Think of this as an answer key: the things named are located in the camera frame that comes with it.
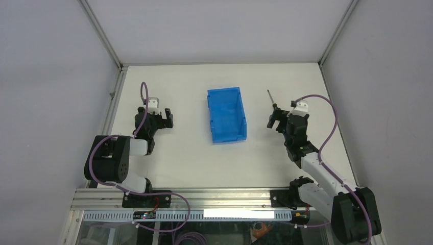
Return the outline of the black yellow screwdriver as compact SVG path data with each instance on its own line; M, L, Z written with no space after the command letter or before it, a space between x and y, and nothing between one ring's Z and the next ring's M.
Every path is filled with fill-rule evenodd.
M277 108L277 103L274 101L274 99L273 99L273 97L272 97L272 95L271 95L271 93L270 93L270 91L269 91L268 89L267 89L267 93L268 93L269 98L270 98L270 100L271 100L272 107L273 107L273 108Z

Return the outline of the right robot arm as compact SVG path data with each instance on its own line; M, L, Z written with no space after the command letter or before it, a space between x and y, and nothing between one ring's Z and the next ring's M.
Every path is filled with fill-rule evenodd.
M309 174L290 181L287 189L271 190L272 207L313 206L330 221L336 238L342 244L367 242L382 232L375 195L367 187L349 183L324 161L307 139L309 115L293 109L273 106L268 128L279 122L276 131L283 134L289 159Z

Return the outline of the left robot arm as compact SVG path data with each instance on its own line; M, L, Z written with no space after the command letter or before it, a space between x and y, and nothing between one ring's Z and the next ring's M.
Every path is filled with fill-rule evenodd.
M137 110L134 117L135 136L97 135L94 138L84 175L87 180L134 194L134 201L140 207L148 207L154 200L151 181L129 170L130 156L151 155L156 132L172 128L174 123L169 108L164 110L166 118L156 108L146 110L138 107Z

